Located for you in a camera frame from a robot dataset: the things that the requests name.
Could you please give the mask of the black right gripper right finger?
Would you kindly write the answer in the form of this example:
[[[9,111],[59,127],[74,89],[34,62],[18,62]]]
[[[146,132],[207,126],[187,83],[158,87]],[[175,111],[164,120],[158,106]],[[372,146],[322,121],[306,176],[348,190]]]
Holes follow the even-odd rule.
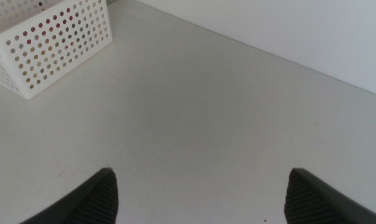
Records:
[[[376,224],[375,212],[303,168],[289,174],[284,215],[288,224]]]

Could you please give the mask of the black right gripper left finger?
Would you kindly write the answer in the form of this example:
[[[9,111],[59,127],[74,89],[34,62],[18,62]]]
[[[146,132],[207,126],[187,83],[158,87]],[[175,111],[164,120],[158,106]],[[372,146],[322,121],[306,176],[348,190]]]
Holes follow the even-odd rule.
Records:
[[[25,224],[109,223],[118,214],[118,185],[111,168],[102,168],[75,190],[45,210],[25,220]]]

